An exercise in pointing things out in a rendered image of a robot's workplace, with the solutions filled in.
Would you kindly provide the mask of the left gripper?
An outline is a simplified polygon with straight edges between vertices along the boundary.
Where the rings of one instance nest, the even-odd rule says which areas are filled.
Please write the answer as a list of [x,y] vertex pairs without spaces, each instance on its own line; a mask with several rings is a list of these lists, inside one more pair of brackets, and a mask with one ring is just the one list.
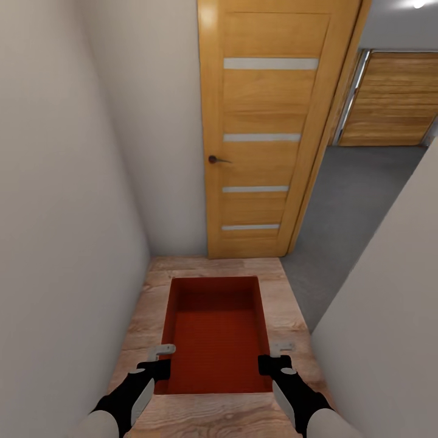
[[170,378],[171,360],[158,360],[156,362],[141,362],[137,367],[153,367],[156,372],[156,383],[159,380],[168,380]]

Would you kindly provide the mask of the storage box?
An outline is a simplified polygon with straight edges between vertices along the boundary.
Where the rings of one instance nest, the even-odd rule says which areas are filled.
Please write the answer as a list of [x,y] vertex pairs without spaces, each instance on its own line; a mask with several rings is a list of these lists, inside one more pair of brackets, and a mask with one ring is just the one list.
[[258,355],[270,355],[259,279],[172,278],[161,344],[176,352],[170,378],[153,395],[273,392],[259,373]]

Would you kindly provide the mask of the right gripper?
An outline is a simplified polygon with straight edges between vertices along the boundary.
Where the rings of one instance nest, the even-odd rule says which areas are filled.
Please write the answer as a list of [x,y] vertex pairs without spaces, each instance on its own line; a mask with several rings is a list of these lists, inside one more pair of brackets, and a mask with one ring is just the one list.
[[273,358],[266,354],[258,355],[259,373],[262,376],[271,376],[271,370],[276,364],[292,366],[291,357],[289,355],[281,355],[280,358]]

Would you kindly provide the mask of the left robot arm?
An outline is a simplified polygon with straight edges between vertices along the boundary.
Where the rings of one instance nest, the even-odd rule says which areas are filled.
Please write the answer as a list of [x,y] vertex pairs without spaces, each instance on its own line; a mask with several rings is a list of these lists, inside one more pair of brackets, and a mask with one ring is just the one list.
[[159,360],[158,356],[175,352],[172,344],[149,346],[147,362],[130,371],[124,382],[63,438],[123,438],[152,399],[155,383],[170,378],[171,360]]

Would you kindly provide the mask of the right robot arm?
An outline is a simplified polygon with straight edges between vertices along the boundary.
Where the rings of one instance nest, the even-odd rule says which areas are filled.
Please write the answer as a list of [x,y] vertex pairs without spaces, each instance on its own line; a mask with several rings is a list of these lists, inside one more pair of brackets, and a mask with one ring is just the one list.
[[303,438],[366,438],[336,412],[321,392],[315,392],[292,368],[292,341],[271,341],[270,355],[258,355],[259,373],[273,380],[276,401]]

